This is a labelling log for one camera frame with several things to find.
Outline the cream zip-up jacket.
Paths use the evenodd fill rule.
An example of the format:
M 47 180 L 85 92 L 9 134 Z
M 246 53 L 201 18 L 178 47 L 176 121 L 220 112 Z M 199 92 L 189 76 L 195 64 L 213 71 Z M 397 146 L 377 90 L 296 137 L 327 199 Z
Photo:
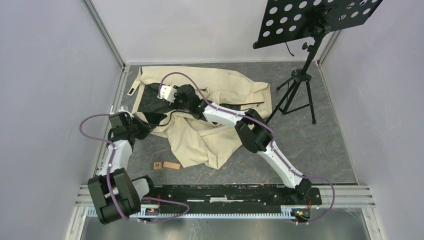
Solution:
M 266 118 L 272 112 L 271 85 L 253 81 L 238 71 L 192 66 L 141 66 L 131 85 L 137 91 L 132 113 L 154 125 L 153 135 L 166 138 L 173 155 L 187 168 L 204 164 L 221 168 L 241 146 L 233 127 L 197 120 L 158 98 L 159 84 L 198 86 L 199 97 L 240 111 L 256 110 Z

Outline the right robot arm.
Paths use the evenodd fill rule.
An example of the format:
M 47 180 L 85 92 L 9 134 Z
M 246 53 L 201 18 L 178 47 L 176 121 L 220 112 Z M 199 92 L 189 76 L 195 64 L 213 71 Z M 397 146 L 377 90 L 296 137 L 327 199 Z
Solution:
M 289 188 L 289 199 L 302 204 L 309 198 L 312 183 L 297 170 L 277 146 L 275 133 L 254 109 L 234 110 L 201 99 L 190 84 L 162 85 L 158 97 L 176 110 L 186 111 L 197 120 L 233 127 L 243 147 L 261 156 Z

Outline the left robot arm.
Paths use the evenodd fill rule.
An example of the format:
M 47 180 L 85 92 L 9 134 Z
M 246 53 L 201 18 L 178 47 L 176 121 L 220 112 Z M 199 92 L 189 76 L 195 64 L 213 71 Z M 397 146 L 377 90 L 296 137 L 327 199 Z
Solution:
M 107 117 L 111 128 L 102 139 L 107 147 L 105 164 L 87 183 L 97 217 L 104 225 L 128 220 L 141 211 L 141 200 L 151 204 L 157 198 L 149 176 L 131 179 L 126 170 L 136 140 L 143 140 L 152 128 L 125 110 Z

